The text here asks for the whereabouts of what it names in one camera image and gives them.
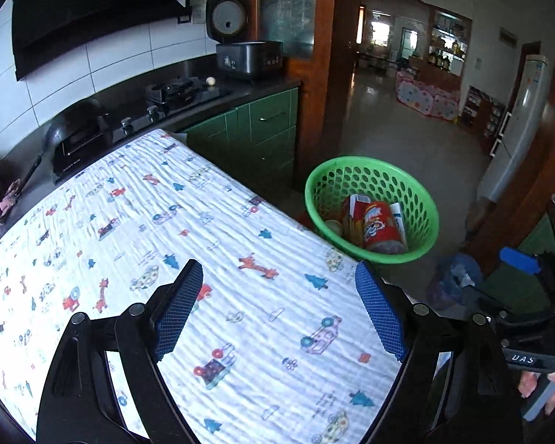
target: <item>green trash bin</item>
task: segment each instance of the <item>green trash bin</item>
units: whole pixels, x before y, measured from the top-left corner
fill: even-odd
[[[350,194],[370,196],[388,204],[399,202],[408,251],[400,255],[369,252],[330,230],[325,220],[339,216]],[[334,246],[356,259],[398,264],[419,259],[438,237],[439,216],[430,194],[415,178],[389,163],[368,157],[338,157],[314,169],[306,181],[306,210],[318,232]]]

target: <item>printed cloth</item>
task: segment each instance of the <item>printed cloth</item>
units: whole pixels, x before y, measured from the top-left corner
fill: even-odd
[[[397,99],[428,117],[453,121],[459,114],[460,92],[448,93],[441,88],[414,80],[407,72],[397,72]]]
[[[400,369],[354,284],[356,262],[161,130],[102,158],[0,240],[0,399],[35,436],[72,314],[116,316],[173,282],[204,285],[159,363],[202,443],[360,441]],[[145,435],[118,354],[118,402]]]

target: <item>doorway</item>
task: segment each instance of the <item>doorway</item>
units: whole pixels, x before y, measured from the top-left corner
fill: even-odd
[[[418,34],[416,30],[410,28],[403,28],[401,34],[401,58],[409,59],[417,49]]]

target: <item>drawer handle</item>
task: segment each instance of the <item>drawer handle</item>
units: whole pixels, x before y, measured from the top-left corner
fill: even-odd
[[[273,117],[267,117],[267,118],[261,117],[261,118],[259,118],[259,120],[261,120],[262,122],[268,122],[270,120],[273,120],[274,118],[281,117],[282,115],[285,115],[285,114],[286,114],[286,112],[281,111],[278,114],[273,115]]]

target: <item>window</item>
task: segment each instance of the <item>window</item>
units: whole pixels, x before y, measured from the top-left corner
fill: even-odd
[[[364,7],[360,6],[360,18],[357,21],[356,43],[361,45],[361,39],[364,36]]]
[[[379,47],[388,47],[389,34],[391,33],[391,26],[381,21],[373,21],[372,25],[372,45]]]

